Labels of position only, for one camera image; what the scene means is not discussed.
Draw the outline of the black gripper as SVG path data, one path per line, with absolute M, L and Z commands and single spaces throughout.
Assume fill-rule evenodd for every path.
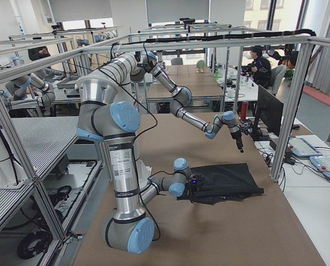
M 204 191 L 202 186 L 204 184 L 205 177 L 199 173 L 193 173 L 186 183 L 186 195 L 191 203 L 194 203 L 197 199 L 204 197 Z
M 241 153 L 244 153 L 243 142 L 242 142 L 242 133 L 249 135 L 252 133 L 253 124 L 245 122 L 241 125 L 230 125 L 230 134 L 231 137 L 236 141 L 236 146 Z

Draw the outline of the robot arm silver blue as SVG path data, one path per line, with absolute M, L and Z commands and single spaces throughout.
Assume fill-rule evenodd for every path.
M 179 119 L 182 119 L 194 127 L 204 132 L 205 136 L 213 139 L 223 125 L 229 129 L 231 137 L 236 141 L 238 150 L 243 153 L 243 142 L 241 128 L 238 125 L 236 115 L 233 111 L 226 111 L 214 116 L 212 123 L 201 120 L 187 107 L 192 100 L 192 94 L 188 87 L 177 85 L 163 70 L 157 59 L 149 54 L 142 55 L 140 60 L 132 53 L 124 53 L 114 59 L 109 60 L 104 66 L 98 69 L 116 85 L 122 86 L 123 79 L 130 77 L 132 81 L 142 78 L 145 73 L 150 73 L 163 85 L 171 94 L 170 112 Z
M 77 86 L 82 91 L 78 137 L 105 142 L 108 147 L 116 208 L 104 221 L 102 238 L 111 248 L 142 253 L 150 247 L 155 234 L 155 222 L 148 217 L 146 204 L 161 191 L 181 196 L 191 169 L 184 158 L 178 158 L 172 176 L 152 177 L 141 186 L 133 142 L 140 126 L 137 110 L 128 101 L 114 101 L 119 86 L 108 78 L 84 76 L 78 79 Z

